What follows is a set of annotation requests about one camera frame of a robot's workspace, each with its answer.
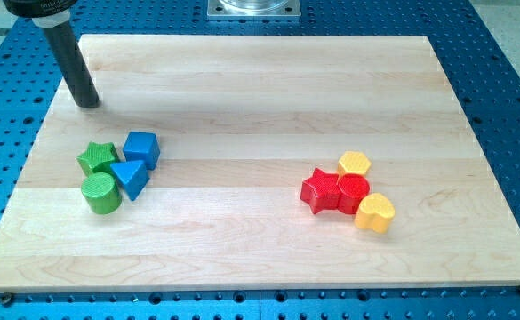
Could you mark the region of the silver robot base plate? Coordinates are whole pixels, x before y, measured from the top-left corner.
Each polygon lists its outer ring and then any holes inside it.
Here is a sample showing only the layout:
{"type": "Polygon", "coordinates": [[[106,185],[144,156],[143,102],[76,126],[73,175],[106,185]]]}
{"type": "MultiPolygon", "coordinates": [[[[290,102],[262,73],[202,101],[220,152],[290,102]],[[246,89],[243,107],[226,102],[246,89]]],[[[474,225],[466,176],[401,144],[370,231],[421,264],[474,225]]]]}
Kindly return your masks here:
{"type": "Polygon", "coordinates": [[[299,17],[300,0],[208,0],[207,16],[235,17],[299,17]]]}

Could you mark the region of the black robot arm end flange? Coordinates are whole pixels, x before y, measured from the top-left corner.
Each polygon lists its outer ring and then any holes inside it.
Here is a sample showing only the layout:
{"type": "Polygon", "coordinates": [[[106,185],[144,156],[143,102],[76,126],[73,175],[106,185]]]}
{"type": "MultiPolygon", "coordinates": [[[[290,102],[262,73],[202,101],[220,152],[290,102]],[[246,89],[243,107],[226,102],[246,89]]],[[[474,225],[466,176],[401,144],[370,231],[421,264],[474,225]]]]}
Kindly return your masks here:
{"type": "Polygon", "coordinates": [[[69,9],[77,0],[3,0],[8,12],[23,18],[43,18],[69,9]]]}

